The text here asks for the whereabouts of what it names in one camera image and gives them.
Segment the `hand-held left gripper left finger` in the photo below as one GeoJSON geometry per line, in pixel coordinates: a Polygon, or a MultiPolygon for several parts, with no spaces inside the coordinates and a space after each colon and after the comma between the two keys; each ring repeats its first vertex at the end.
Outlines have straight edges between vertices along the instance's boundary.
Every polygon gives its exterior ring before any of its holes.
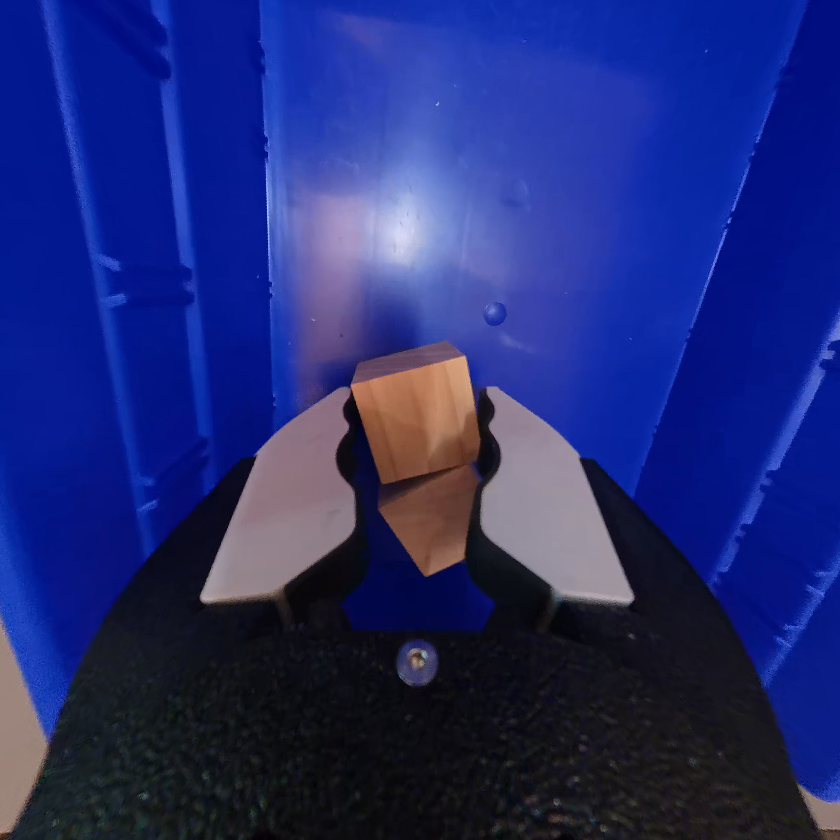
{"type": "Polygon", "coordinates": [[[341,602],[369,565],[354,484],[361,419],[342,386],[259,449],[200,594],[204,606],[273,604],[284,625],[341,602]]]}

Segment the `blue-striped wooden cube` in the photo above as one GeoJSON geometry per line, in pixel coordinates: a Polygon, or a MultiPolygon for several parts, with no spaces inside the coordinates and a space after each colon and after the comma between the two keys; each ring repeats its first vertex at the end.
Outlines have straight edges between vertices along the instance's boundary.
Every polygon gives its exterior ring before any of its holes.
{"type": "Polygon", "coordinates": [[[479,479],[466,464],[379,486],[378,511],[423,576],[465,559],[479,479]]]}
{"type": "Polygon", "coordinates": [[[360,362],[351,391],[382,484],[476,461],[474,390],[467,358],[452,343],[360,362]]]}

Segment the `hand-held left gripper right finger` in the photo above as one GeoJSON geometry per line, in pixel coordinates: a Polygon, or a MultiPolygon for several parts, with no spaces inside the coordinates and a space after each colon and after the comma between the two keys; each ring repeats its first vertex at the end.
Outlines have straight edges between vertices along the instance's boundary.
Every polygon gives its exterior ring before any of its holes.
{"type": "Polygon", "coordinates": [[[497,386],[481,391],[477,412],[471,581],[533,628],[566,605],[628,608],[634,591],[577,450],[497,386]]]}

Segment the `blue plastic bin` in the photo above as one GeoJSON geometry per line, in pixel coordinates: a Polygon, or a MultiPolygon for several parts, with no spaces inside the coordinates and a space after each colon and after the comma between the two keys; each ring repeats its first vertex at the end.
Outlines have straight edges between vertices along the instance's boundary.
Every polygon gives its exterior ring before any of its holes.
{"type": "Polygon", "coordinates": [[[38,733],[228,468],[440,340],[687,555],[838,802],[838,2],[2,2],[38,733]]]}

